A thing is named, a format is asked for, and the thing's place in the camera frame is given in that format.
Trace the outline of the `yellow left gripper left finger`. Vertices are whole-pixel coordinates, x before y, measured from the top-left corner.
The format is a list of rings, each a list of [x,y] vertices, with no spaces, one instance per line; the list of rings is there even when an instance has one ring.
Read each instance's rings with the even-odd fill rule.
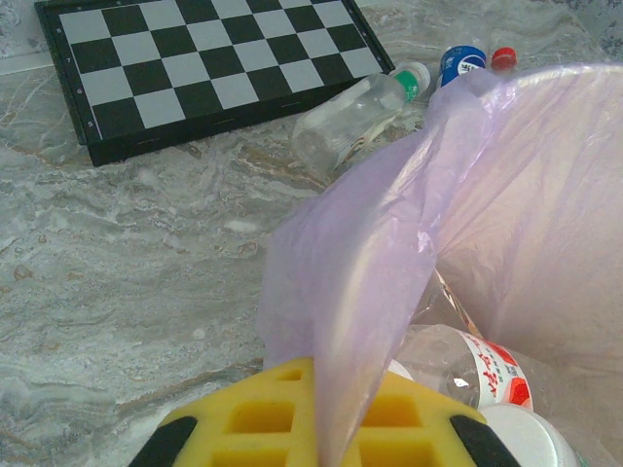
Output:
[[[313,362],[297,358],[170,412],[128,467],[318,467]]]

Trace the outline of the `clear bottle with white cap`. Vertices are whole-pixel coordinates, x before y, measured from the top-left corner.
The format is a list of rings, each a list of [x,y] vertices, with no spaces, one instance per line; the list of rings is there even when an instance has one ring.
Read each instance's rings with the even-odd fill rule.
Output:
[[[480,413],[521,467],[588,467],[542,416],[513,404],[487,406]]]

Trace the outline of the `black and grey chessboard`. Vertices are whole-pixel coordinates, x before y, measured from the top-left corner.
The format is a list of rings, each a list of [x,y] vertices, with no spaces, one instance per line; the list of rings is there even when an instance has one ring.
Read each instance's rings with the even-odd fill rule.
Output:
[[[102,166],[307,111],[393,63],[354,0],[40,0]]]

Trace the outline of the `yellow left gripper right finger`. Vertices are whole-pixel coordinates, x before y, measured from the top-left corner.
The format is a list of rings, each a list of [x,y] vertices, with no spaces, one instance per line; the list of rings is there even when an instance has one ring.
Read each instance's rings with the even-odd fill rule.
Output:
[[[521,467],[476,410],[385,376],[342,467]]]

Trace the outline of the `red label bottle red cap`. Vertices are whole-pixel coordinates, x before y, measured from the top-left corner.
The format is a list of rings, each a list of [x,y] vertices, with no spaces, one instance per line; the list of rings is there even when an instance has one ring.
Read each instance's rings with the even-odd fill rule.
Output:
[[[494,51],[491,68],[495,73],[510,73],[517,66],[517,54],[511,47],[502,47]]]

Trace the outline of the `clear bottle red white label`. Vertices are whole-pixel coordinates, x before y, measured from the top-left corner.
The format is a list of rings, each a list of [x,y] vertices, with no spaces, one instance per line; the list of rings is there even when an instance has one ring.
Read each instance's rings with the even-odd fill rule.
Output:
[[[394,360],[410,377],[473,409],[510,403],[533,409],[519,360],[492,342],[446,325],[413,325]]]

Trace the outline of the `Pepsi bottle with wide label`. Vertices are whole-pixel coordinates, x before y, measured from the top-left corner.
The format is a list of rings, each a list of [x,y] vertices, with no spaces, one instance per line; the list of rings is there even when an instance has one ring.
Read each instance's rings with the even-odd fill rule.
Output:
[[[454,46],[445,51],[440,60],[437,87],[448,85],[458,76],[475,69],[484,69],[487,55],[474,46]]]

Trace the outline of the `purple plastic bin liner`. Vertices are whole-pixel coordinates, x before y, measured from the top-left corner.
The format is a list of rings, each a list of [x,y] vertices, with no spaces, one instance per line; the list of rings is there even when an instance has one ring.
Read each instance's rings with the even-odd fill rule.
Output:
[[[322,467],[434,272],[485,337],[571,373],[623,463],[623,64],[465,74],[273,233],[258,331],[267,366],[315,360]]]

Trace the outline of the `clear bottle with green cap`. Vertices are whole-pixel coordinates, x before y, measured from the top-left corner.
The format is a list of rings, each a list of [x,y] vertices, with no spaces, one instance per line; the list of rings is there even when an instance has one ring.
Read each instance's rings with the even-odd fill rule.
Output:
[[[295,155],[313,177],[327,178],[429,85],[430,72],[417,61],[359,81],[297,120],[291,139]]]

